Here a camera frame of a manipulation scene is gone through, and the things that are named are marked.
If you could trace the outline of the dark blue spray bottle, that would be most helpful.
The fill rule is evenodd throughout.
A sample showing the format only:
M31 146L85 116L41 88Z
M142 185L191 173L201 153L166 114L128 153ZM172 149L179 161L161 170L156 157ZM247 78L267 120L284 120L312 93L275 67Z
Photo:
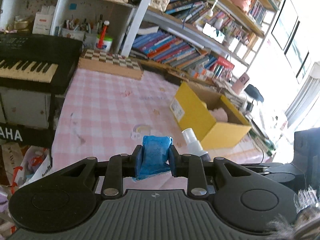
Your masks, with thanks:
M197 139L192 128L187 128L182 131L183 138L187 144L188 153L200 157L203 161L211 161L207 151L205 151Z

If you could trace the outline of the white tub green lid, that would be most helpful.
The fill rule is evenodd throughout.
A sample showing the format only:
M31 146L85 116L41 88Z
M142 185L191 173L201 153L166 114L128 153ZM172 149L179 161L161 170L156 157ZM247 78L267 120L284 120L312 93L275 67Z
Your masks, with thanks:
M94 45L94 48L96 50L102 50L105 52L109 52L112 46L112 42L113 42L113 38L109 37L109 36L105 36L103 39L103 43L102 46L99 46L99 41L100 41L100 35L97 36L96 38L96 42Z

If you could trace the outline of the yellow cardboard box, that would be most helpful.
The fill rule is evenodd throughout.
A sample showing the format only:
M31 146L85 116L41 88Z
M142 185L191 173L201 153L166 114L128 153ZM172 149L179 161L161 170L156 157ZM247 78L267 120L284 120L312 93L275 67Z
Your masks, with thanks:
M222 107L228 122L217 122L209 110ZM251 130L247 119L222 94L193 82L183 82L170 110L181 130L192 128L206 150L231 148Z

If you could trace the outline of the row of leaning books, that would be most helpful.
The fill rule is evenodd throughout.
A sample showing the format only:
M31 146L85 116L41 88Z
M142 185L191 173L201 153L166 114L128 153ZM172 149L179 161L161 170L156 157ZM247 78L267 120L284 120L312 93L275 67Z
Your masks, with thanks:
M198 79L228 82L233 77L234 64L226 56L162 29L149 34L138 34L130 56L166 64Z

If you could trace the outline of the black electronic keyboard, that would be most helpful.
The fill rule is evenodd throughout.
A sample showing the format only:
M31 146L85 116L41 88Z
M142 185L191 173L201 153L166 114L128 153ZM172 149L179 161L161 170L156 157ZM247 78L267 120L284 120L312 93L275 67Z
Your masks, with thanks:
M1 34L1 86L32 92L66 92L82 42L49 35Z

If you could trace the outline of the red tassel ornament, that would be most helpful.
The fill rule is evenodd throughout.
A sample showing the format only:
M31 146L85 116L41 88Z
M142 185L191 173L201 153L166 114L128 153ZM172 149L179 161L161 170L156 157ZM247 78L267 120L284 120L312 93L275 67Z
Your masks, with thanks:
M106 35L106 32L107 32L109 24L110 24L109 21L104 21L103 28L102 28L102 31L100 33L99 40L97 42L97 48L98 49L102 49L103 48L104 38L105 38L105 35Z

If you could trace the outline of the pink cylindrical holder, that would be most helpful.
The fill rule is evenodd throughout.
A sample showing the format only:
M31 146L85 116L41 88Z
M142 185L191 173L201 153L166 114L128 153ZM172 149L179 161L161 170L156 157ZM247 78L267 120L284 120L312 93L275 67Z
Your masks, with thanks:
M235 94L239 95L240 92L244 89L246 83L249 81L249 76L244 72L232 85L232 90Z

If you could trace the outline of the white bookshelf frame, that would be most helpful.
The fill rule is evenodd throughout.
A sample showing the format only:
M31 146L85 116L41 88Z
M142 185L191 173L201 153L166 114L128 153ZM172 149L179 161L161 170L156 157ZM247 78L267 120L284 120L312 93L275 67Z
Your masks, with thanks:
M249 67L246 56L231 45L252 53L257 40L265 38L260 28L265 14L276 11L271 0L170 0L165 12L150 7L150 1L1 0L1 32L66 37L94 49L109 21L106 35L113 38L110 52L115 54L129 56L138 34L162 29ZM225 34L222 44L202 33L206 23Z

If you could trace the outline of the pink fluffy cloth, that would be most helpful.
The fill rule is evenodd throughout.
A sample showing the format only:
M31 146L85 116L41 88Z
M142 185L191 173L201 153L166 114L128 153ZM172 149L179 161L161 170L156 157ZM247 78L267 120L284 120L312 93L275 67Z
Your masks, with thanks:
M228 115L222 107L209 110L209 112L217 122L228 122Z

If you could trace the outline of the pink checkered tablecloth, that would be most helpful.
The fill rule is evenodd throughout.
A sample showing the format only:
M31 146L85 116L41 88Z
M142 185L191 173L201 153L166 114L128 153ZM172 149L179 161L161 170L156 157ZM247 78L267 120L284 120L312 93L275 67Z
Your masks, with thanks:
M132 153L145 135L183 139L170 105L178 90L162 76L145 72L140 80L77 69L67 92L52 146L53 170L94 156L106 161Z

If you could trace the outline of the wooden chess board box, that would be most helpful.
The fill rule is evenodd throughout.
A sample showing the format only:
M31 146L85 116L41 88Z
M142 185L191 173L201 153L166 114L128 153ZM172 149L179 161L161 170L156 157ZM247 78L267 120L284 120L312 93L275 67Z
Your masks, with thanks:
M143 76L143 69L138 61L101 50L84 50L80 56L78 67L135 80L141 80Z

